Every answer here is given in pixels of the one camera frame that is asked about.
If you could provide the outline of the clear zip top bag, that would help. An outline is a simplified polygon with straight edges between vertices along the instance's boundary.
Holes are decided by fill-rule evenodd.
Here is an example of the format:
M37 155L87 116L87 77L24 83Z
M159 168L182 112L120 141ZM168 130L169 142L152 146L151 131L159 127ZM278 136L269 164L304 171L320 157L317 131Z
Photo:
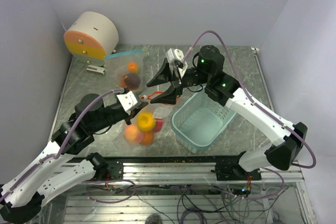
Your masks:
M140 50L131 50L118 52L111 55L105 56L105 63L107 64L108 71L111 72L113 77L113 82L116 84L118 88L127 88L123 83L123 77L125 74L128 74L127 64L130 61L135 61L139 67L140 71L138 74L141 78L140 87L136 90L131 90L136 93L140 93L144 87L144 58L149 55L146 49Z

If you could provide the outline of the light blue plastic basket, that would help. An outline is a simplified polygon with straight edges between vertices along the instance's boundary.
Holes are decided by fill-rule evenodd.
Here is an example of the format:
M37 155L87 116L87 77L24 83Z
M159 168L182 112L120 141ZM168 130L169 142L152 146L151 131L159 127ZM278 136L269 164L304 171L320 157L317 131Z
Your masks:
M194 94L172 116L175 139L192 153L211 147L235 118L236 112L210 99L205 92Z

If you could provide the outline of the orange toy fruit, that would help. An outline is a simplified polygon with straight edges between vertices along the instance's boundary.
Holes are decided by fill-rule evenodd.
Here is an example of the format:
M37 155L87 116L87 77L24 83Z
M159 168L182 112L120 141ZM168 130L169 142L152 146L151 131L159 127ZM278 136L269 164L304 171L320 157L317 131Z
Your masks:
M140 142L141 145L150 145L153 143L155 134L152 131L144 132L143 139Z

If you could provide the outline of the pink toy peach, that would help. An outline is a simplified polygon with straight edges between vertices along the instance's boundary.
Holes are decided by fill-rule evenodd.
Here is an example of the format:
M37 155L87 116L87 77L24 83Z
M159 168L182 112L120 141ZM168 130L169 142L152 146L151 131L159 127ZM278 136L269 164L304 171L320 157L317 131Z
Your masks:
M124 130L124 138L130 143L139 143L141 141L141 131L136 125L127 125Z

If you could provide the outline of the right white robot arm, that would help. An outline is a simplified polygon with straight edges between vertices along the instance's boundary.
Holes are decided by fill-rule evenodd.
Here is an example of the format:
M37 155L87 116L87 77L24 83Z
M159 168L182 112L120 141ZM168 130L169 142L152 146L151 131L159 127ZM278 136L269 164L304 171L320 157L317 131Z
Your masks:
M223 71L225 57L217 47L203 46L194 57L197 63L190 68L181 50L171 48L166 52L161 68L146 85L169 83L170 87L151 103L175 105L183 89L204 85L204 92L212 101L244 117L270 140L268 147L242 152L231 167L232 175L241 180L265 166L288 170L302 150L307 126L282 119L244 90L237 79Z

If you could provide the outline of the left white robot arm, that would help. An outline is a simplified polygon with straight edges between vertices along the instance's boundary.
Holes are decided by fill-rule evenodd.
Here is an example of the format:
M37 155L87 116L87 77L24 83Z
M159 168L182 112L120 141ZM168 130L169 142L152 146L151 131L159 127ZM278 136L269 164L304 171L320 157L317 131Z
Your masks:
M54 172L90 145L97 132L120 121L130 124L147 104L128 89L85 95L69 121L52 135L43 151L19 175L1 185L2 219L9 223L26 223L73 186L104 179L108 163L99 153L89 154L77 166L58 175Z

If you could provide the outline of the yellow toy lemon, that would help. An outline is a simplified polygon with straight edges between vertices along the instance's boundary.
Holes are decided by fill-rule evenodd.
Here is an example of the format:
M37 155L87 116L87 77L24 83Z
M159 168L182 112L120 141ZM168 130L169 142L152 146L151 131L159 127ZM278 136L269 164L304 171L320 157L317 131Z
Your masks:
M143 132L151 131L155 127L155 119L150 112L141 112L136 122L139 130Z

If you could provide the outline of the clear bag orange zipper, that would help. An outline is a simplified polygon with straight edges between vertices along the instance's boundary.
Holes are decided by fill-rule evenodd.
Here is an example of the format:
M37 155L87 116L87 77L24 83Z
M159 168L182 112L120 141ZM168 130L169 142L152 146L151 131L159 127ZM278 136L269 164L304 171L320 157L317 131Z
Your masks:
M150 103L152 99L162 93L162 91L155 91L151 95L143 95L141 100L149 104L131 119L130 125L124 126L123 138L131 147L152 144L155 135L162 130L173 106L162 103Z

